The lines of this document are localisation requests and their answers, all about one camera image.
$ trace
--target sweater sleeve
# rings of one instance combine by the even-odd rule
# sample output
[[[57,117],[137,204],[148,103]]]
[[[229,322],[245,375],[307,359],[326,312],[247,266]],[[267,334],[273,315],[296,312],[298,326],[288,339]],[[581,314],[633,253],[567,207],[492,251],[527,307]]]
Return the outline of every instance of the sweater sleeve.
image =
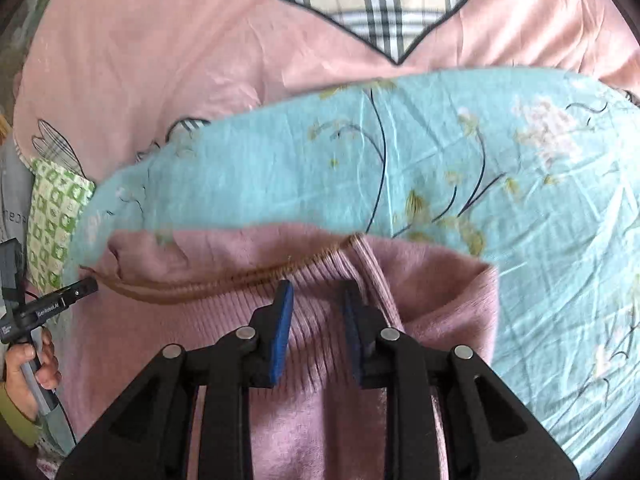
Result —
[[[17,438],[28,447],[35,446],[42,426],[31,422],[15,407],[4,383],[0,383],[0,415]]]

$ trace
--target green checkered pillow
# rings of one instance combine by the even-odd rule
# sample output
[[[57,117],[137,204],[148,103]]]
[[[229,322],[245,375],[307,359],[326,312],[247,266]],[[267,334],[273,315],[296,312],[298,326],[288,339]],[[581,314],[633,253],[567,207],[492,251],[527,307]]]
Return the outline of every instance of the green checkered pillow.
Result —
[[[95,184],[50,160],[31,168],[35,183],[27,230],[31,282],[47,294],[62,286],[62,267],[76,222]]]

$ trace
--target ribbed cuff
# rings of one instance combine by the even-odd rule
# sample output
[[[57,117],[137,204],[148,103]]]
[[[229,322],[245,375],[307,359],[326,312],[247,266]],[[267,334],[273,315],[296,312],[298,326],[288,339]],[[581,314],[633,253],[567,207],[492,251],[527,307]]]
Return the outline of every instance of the ribbed cuff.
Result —
[[[6,392],[4,383],[0,383],[0,415],[17,438],[29,447],[35,446],[42,426],[31,422],[15,407]]]

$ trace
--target hand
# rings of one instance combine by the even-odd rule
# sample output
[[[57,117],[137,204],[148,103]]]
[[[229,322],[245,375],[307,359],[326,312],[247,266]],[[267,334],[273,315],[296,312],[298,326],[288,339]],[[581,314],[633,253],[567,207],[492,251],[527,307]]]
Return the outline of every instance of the hand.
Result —
[[[58,387],[62,375],[58,371],[58,359],[54,355],[55,348],[51,339],[51,332],[42,329],[42,352],[40,363],[42,368],[36,372],[36,380],[45,390],[53,390]],[[38,416],[38,403],[24,380],[20,366],[28,363],[35,357],[35,350],[29,344],[14,345],[6,353],[6,393],[15,407],[34,422]]]

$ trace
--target metal pin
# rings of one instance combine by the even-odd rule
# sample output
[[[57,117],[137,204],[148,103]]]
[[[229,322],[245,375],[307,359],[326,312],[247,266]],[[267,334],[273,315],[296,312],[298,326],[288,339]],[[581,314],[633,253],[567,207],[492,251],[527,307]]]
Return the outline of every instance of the metal pin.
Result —
[[[398,341],[400,333],[395,328],[383,328],[380,331],[380,337],[386,341]]]
[[[162,349],[162,357],[165,359],[175,359],[182,353],[180,345],[167,345]]]
[[[458,345],[453,349],[453,353],[460,359],[471,359],[474,356],[474,351],[467,345]]]
[[[241,326],[236,330],[238,339],[253,339],[255,337],[255,328],[252,326]]]

